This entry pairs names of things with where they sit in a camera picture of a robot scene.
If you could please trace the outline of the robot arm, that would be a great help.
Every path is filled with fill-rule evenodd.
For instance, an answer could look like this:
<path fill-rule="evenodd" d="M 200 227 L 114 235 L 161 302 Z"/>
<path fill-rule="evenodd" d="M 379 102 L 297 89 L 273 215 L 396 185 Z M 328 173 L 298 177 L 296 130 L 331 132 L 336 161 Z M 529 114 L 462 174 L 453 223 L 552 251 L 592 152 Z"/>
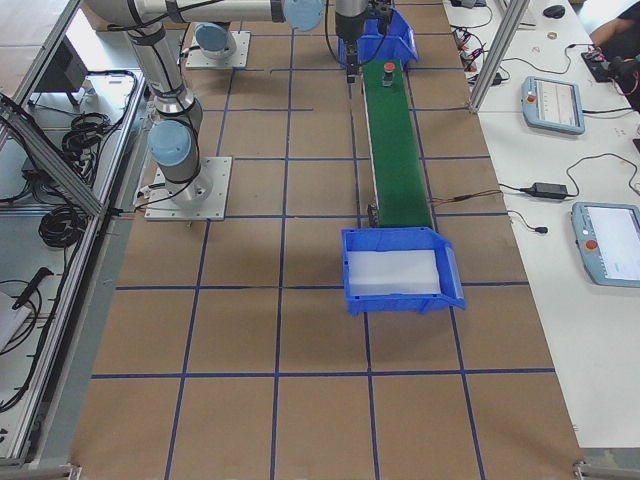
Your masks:
<path fill-rule="evenodd" d="M 243 69 L 247 65 L 251 32 L 234 30 L 234 21 L 272 21 L 287 23 L 293 30 L 310 31 L 328 18 L 327 1 L 240 1 L 234 17 L 209 22 L 196 22 L 187 66 L 196 69 Z M 259 9 L 265 16 L 259 16 Z M 347 81 L 352 83 L 360 73 L 358 40 L 364 34 L 372 7 L 367 1 L 335 3 L 336 35 L 342 41 Z"/>
<path fill-rule="evenodd" d="M 174 204 L 187 210 L 195 210 L 210 196 L 213 179 L 199 152 L 202 106 L 186 86 L 164 21 L 286 22 L 295 30 L 309 31 L 320 23 L 324 9 L 321 1 L 90 1 L 88 5 L 110 30 L 127 34 L 154 95 L 147 148 L 164 175 L 167 195 L 141 207 Z"/>

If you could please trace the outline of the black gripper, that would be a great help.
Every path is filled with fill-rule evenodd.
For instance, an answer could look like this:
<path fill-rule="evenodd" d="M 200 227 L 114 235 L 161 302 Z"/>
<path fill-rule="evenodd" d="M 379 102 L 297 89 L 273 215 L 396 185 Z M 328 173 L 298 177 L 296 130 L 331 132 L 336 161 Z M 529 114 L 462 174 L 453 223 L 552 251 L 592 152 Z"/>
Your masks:
<path fill-rule="evenodd" d="M 343 41 L 357 41 L 363 35 L 367 11 L 367 0 L 336 0 L 336 35 Z M 358 45 L 356 42 L 345 43 L 345 63 L 347 82 L 354 83 L 359 73 Z"/>

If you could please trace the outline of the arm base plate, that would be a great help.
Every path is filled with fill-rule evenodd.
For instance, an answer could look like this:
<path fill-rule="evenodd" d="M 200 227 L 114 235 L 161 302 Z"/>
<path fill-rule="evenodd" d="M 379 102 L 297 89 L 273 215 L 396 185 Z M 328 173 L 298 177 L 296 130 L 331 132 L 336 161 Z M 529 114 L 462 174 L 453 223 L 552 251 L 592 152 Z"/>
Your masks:
<path fill-rule="evenodd" d="M 203 157 L 200 173 L 182 190 L 181 186 L 166 182 L 160 167 L 156 168 L 155 183 L 164 186 L 150 192 L 144 217 L 149 221 L 223 221 L 233 159 L 231 157 Z"/>
<path fill-rule="evenodd" d="M 226 44 L 218 49 L 211 44 L 201 46 L 197 37 L 194 37 L 188 49 L 185 66 L 187 69 L 196 70 L 245 69 L 250 39 L 249 31 L 229 31 Z"/>

